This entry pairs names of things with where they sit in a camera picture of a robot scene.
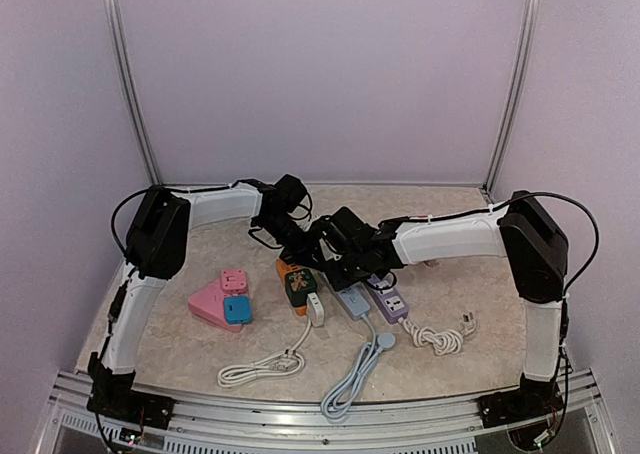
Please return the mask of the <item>orange power strip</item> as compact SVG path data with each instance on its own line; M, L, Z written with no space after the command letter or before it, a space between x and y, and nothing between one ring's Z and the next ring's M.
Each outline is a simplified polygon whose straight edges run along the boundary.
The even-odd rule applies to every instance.
M283 284L283 287L284 287L284 277L285 277L285 275L286 275L288 272L295 271L295 270L298 270L298 269L301 269L301 268L302 268L302 267L299 267L299 266L297 266L296 264L288 264L288 263L286 263L285 261L283 261L283 260L282 260L282 259L280 259L280 258L278 258L278 259L276 260L276 270L277 270L277 273L278 273L278 275L279 275L279 278L280 278L280 280L281 280L281 282L282 282L282 284ZM296 314L297 316L299 316L299 317L303 317L303 316L305 316L305 315L306 315L306 313L307 313L307 308L306 308L306 306L305 306L305 307L302 307L302 308L293 308L293 310L294 310L295 314Z

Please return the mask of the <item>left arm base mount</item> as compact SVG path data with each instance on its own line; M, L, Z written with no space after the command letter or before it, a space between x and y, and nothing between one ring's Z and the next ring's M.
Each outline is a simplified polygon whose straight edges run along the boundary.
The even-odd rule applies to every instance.
M167 430L176 401L168 396L133 389L136 373L113 374L99 364L90 373L89 411L111 419Z

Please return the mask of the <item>light blue power strip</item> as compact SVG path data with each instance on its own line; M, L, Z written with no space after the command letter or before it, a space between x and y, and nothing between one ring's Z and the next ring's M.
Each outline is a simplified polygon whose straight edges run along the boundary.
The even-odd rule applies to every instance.
M366 299L367 291L360 283L342 290L331 287L330 292L352 320L357 321L369 314L371 306Z

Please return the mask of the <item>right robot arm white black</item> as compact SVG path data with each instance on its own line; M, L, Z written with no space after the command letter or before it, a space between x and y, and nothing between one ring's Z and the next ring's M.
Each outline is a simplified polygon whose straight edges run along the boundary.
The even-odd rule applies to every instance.
M524 301L526 348L523 376L511 407L523 418L535 416L551 398L562 344L568 240L543 206L526 191L502 205L441 217L399 217L377 227L347 208L318 220L322 239L338 255L330 280L346 287L371 275L425 261L497 257L509 263Z

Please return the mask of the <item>purple power strip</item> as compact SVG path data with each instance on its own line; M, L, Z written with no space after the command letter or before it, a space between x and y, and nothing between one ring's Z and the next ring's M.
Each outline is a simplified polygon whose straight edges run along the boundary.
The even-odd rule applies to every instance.
M365 288L389 324L396 324L400 318L408 317L409 306L396 289L393 279L380 279L372 275L365 282Z

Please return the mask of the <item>dark green cube adapter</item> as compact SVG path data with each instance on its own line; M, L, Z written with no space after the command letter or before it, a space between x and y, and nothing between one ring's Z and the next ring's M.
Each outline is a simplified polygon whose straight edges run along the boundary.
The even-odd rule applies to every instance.
M305 307L308 295L318 292L317 281L308 268L288 272L284 277L284 287L293 308Z

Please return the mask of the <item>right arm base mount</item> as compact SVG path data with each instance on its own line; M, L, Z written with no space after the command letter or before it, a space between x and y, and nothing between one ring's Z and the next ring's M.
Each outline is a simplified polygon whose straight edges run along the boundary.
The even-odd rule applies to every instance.
M533 381L521 375L517 388L483 395L477 405L483 427L493 428L561 411L564 401L555 378Z

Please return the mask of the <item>white charger plug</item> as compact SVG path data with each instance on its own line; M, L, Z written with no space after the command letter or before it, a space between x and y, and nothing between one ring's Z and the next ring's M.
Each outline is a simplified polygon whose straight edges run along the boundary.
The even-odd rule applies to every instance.
M313 327L323 327L325 323L325 309L317 293L311 292L306 299L307 317Z

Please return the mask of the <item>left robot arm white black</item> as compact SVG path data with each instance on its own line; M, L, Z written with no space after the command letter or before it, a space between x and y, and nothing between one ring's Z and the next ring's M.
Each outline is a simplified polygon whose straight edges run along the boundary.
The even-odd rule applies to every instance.
M110 307L103 347L91 354L91 377L129 376L147 319L166 282L182 269L193 228L249 219L276 245L295 252L305 246L300 219L311 216L310 195L300 179L286 174L274 184L241 179L216 187L151 186L114 209L110 228L124 257L123 281Z

